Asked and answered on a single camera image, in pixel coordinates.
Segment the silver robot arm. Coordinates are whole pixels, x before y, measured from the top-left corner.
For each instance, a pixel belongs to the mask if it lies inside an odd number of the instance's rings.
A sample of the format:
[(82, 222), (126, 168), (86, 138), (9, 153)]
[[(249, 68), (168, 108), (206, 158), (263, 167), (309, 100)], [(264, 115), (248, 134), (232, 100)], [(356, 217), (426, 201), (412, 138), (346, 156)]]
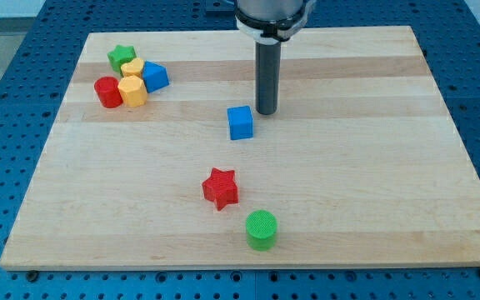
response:
[(305, 27), (316, 4), (317, 0), (237, 0), (237, 28), (256, 43), (284, 43)]

